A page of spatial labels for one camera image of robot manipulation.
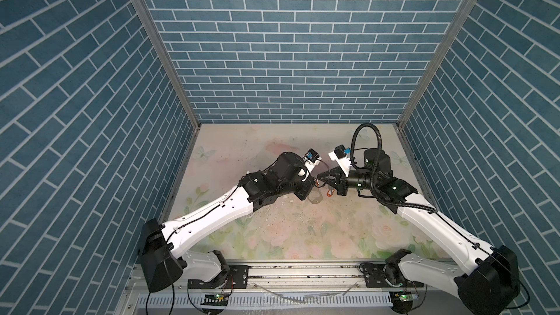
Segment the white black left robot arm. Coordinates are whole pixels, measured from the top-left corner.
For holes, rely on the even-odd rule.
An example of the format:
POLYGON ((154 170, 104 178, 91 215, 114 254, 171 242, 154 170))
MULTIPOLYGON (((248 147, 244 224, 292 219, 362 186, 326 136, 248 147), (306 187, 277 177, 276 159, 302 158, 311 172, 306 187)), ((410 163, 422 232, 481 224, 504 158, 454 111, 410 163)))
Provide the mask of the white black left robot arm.
POLYGON ((304 156, 282 153, 269 167, 242 176, 238 184, 209 204, 182 217, 141 228, 138 256, 147 289, 158 293, 181 277, 219 287, 230 267, 217 250, 208 253, 192 247, 223 226, 294 194, 305 200, 315 185, 312 171, 321 157, 314 150, 304 156))

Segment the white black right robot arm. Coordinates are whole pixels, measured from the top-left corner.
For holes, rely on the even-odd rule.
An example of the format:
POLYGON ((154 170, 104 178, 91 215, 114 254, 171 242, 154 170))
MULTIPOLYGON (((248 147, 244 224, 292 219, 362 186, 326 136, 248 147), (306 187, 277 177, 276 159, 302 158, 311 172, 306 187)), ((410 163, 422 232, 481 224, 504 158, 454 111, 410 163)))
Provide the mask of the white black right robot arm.
POLYGON ((403 287, 418 281, 453 295, 473 314, 501 314, 521 291, 516 254, 472 235, 441 214, 418 190, 394 176, 391 160, 375 148, 364 152, 365 164, 352 164, 351 150, 340 145, 329 154, 337 166, 318 175, 340 196, 355 189, 362 198, 375 198, 389 211, 430 237, 455 262, 426 260, 399 249, 385 261, 386 282, 403 287))

